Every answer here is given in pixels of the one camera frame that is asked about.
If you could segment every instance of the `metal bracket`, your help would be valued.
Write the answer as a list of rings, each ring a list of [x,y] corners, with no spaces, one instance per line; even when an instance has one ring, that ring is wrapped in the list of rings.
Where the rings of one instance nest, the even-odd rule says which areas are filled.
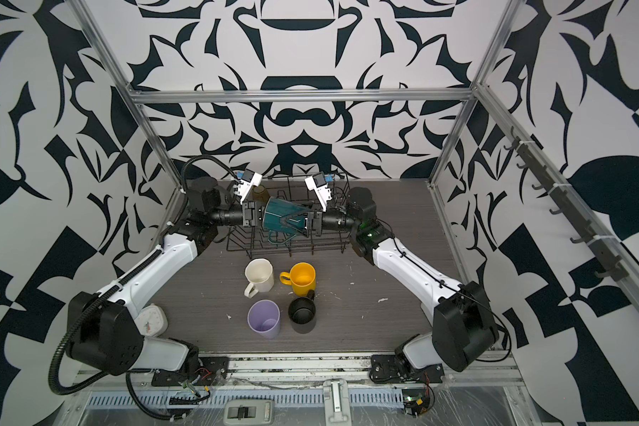
[[[199,366],[207,371],[199,372],[197,375],[201,379],[197,383],[199,386],[210,386],[218,377],[226,377],[230,359],[226,356],[200,356]],[[178,386],[179,383],[191,377],[181,374],[178,371],[156,370],[151,380],[151,385],[158,386]]]
[[[326,380],[324,389],[324,416],[327,426],[352,426],[350,396],[345,379]]]
[[[466,87],[431,89],[308,89],[222,91],[134,91],[136,104],[182,104],[191,102],[349,102],[393,100],[468,100]]]
[[[403,366],[402,362],[399,362],[397,358],[398,356],[396,354],[372,355],[371,368],[369,370],[370,378],[377,380],[379,383],[404,383],[413,379],[425,382],[426,373],[430,383],[443,383],[442,377],[445,372],[442,364],[429,365],[423,370],[410,373],[405,370],[405,366]]]
[[[533,189],[548,189],[549,196],[558,206],[556,210],[550,209],[549,213],[563,214],[580,236],[578,239],[571,238],[570,241],[574,244],[587,243],[589,249],[606,270],[604,275],[597,276],[599,278],[611,277],[615,281],[627,277],[629,273],[619,264],[620,256],[615,255],[611,247],[600,240],[601,236],[613,236],[607,234],[603,229],[596,229],[589,218],[589,212],[583,209],[584,203],[579,199],[573,187],[559,183],[560,179],[559,176],[555,175],[555,170],[550,167],[549,163],[542,160],[543,155],[537,144],[520,144],[517,152],[525,162],[525,166],[540,182],[539,185],[532,185]]]

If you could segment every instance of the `teal mug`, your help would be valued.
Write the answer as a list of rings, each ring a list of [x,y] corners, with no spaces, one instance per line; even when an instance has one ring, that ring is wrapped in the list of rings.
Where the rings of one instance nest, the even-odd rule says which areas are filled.
[[[307,234],[307,213],[310,210],[293,202],[272,197],[265,207],[263,229],[270,233]]]

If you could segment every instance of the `wall hook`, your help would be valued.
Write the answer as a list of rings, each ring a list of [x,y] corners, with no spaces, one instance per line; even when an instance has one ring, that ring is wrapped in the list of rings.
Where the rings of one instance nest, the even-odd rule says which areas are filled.
[[[511,135],[513,136],[514,135],[513,134],[513,131],[514,131],[513,127],[511,128],[511,131],[512,131]],[[509,144],[508,147],[503,147],[503,148],[506,149],[507,151],[511,151],[512,149],[514,149],[514,145],[516,145],[518,147],[519,144],[520,144],[520,139],[518,139],[516,136],[514,136],[514,141],[511,142],[511,144]]]
[[[612,272],[610,271],[606,271],[606,272],[598,272],[598,271],[594,271],[594,275],[596,275],[597,278],[605,278],[605,277],[610,277],[612,274]]]

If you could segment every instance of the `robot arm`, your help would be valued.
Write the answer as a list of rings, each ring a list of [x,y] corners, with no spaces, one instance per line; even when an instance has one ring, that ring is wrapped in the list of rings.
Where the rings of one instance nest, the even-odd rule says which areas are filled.
[[[350,242],[358,256],[391,274],[422,302],[432,331],[404,347],[414,369],[442,361],[462,371],[497,341],[485,290],[476,283],[463,285],[409,252],[377,219],[369,190],[350,189],[345,214],[343,223],[351,226]]]
[[[211,177],[192,181],[186,191],[189,214],[169,224],[160,245],[98,293],[81,292],[71,300],[69,329],[50,365],[48,381],[54,393],[67,395],[90,384],[67,388],[59,383],[64,352],[101,370],[102,375],[161,369],[183,372],[185,379],[193,379],[198,348],[186,342],[143,336],[134,320],[170,277],[207,248],[218,234],[217,226],[241,225],[247,217],[258,217],[253,211],[255,203],[235,203],[239,193],[235,186],[221,188]]]

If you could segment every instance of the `dish rack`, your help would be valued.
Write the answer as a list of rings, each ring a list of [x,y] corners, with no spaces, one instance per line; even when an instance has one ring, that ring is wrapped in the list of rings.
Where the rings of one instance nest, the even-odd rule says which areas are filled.
[[[321,210],[320,201],[317,200],[314,191],[306,188],[304,179],[309,175],[293,175],[284,177],[263,178],[263,185],[270,197],[303,204],[314,210]],[[332,200],[327,203],[327,208],[340,209],[346,202],[350,182],[345,173],[332,173],[333,180],[328,184],[331,187]],[[263,230],[262,226],[244,228],[231,226],[227,234],[227,251],[245,251],[248,258],[270,253],[294,253],[324,250],[345,251],[349,244],[349,232],[323,230],[321,235],[310,233],[309,237],[295,236],[292,234],[277,233]],[[286,241],[285,243],[272,243],[273,241]]]

